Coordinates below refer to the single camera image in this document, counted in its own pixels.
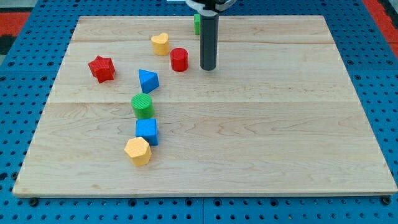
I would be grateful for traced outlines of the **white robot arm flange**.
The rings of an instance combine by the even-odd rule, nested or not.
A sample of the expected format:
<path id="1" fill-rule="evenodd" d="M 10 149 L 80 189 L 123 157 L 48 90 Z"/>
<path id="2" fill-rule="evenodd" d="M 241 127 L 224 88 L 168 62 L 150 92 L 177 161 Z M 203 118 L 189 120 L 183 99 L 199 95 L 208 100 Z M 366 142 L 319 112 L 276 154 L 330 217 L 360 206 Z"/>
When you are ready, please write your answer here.
<path id="1" fill-rule="evenodd" d="M 187 6 L 207 17 L 225 12 L 235 2 L 236 0 L 185 0 Z"/>

